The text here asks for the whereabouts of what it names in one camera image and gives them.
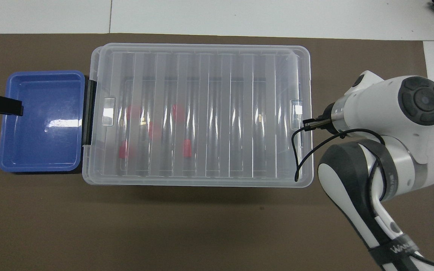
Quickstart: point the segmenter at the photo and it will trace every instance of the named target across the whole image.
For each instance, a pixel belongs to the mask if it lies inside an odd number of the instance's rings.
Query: transparent lid
[[[292,133],[310,118],[301,46],[110,43],[95,49],[91,184],[305,187]],[[298,156],[312,147],[296,140]]]

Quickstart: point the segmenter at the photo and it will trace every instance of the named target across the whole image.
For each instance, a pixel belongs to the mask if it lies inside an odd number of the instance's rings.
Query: white tabletop
[[[160,33],[424,41],[434,81],[427,0],[0,0],[0,33]]]

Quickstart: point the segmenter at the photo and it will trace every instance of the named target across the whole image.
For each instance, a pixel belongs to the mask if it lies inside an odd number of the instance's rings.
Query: plastic container
[[[83,177],[100,185],[306,187],[290,137],[310,118],[301,46],[110,43],[92,54],[93,133]],[[312,148],[298,137],[299,157]]]
[[[7,172],[72,171],[81,160],[85,77],[76,70],[16,72],[6,97],[22,101],[23,116],[4,115],[0,168]]]

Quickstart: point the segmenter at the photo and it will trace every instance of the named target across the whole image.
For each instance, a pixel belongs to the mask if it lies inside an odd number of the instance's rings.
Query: blue plastic tray
[[[22,101],[22,117],[3,116],[0,168],[7,172],[71,171],[81,159],[85,77],[76,70],[16,72],[6,97]]]

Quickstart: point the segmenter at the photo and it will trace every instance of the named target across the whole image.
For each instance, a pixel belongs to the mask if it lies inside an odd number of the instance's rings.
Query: black velcro strap
[[[383,265],[408,257],[415,251],[418,251],[415,242],[408,235],[402,234],[387,244],[369,249],[369,254],[378,265]]]

